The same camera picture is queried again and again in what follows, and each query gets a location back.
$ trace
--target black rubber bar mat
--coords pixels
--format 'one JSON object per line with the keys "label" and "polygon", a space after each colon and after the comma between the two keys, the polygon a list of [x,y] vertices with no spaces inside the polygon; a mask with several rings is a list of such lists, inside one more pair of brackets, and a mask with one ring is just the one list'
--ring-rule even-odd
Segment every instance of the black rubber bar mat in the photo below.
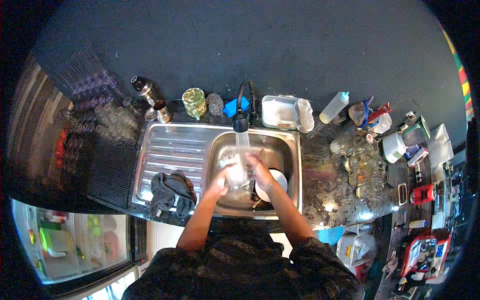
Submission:
{"label": "black rubber bar mat", "polygon": [[126,209],[135,174],[136,147],[97,144],[90,151],[87,194]]}

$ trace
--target granite countertop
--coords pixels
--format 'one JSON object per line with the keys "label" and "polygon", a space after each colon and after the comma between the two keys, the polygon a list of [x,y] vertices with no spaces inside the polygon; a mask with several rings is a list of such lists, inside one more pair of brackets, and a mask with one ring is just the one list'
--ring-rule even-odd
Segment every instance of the granite countertop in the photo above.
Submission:
{"label": "granite countertop", "polygon": [[[208,112],[197,121],[184,112],[181,100],[170,101],[168,109],[172,122],[198,122],[217,125],[230,125],[231,119],[226,116],[212,116]],[[255,127],[263,127],[258,120]],[[313,230],[326,227],[351,225],[374,219],[392,212],[395,206],[395,190],[385,187],[378,199],[370,201],[359,199],[355,195],[355,188],[348,183],[348,173],[342,166],[345,161],[342,156],[333,156],[329,145],[332,140],[341,134],[355,134],[354,126],[348,120],[341,125],[329,125],[323,128],[311,139],[301,134],[301,163],[303,208],[302,214],[307,218]],[[171,211],[162,212],[159,217],[151,216],[145,206],[129,203],[122,212],[151,219],[158,222],[185,226],[189,218],[178,219]],[[245,227],[257,228],[266,232],[282,232],[278,220],[251,220],[238,218],[213,217],[211,228],[215,230],[227,226],[229,231],[237,228],[242,231]]]}
{"label": "granite countertop", "polygon": [[[324,227],[352,225],[384,216],[398,205],[396,189],[385,187],[377,198],[359,199],[356,187],[348,183],[348,173],[343,164],[343,156],[332,155],[331,141],[340,135],[354,138],[355,128],[349,121],[338,126],[329,125],[312,139],[302,135],[303,210],[313,230]],[[408,173],[406,164],[401,165]]]}

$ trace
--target colorful wall stripe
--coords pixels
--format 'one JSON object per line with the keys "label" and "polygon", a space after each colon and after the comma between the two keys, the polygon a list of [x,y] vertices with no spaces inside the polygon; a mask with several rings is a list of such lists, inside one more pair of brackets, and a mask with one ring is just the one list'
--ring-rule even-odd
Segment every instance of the colorful wall stripe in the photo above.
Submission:
{"label": "colorful wall stripe", "polygon": [[450,38],[448,37],[447,33],[443,28],[442,28],[442,31],[447,40],[448,46],[452,51],[453,59],[455,61],[456,69],[458,71],[458,76],[460,77],[460,83],[462,84],[463,98],[465,101],[465,111],[467,112],[467,122],[468,122],[473,118],[473,107],[472,107],[472,97],[470,96],[470,85],[468,84],[467,74],[463,69],[462,62],[458,57],[458,53],[456,52],[455,47],[453,47],[452,41],[450,40]]}

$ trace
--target black wall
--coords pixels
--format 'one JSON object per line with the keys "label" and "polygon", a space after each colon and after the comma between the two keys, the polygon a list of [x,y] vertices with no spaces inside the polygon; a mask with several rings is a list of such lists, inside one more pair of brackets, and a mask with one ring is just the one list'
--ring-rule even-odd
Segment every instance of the black wall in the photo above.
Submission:
{"label": "black wall", "polygon": [[454,147],[464,142],[456,66],[422,2],[261,2],[72,1],[35,56],[54,74],[92,44],[129,89],[143,75],[170,99],[195,86],[231,100],[247,78],[259,96],[294,94],[315,101],[317,113],[338,91],[350,91],[351,103],[375,96],[390,102],[395,123],[417,111],[430,127],[445,123]]}

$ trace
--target metal cup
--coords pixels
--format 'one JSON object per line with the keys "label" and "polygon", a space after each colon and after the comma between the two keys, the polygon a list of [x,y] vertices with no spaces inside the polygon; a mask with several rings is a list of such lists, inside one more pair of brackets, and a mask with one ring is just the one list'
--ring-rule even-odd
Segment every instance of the metal cup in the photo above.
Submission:
{"label": "metal cup", "polygon": [[170,115],[168,114],[167,107],[163,101],[157,101],[153,106],[153,109],[155,110],[157,121],[160,123],[167,123],[170,121]]}

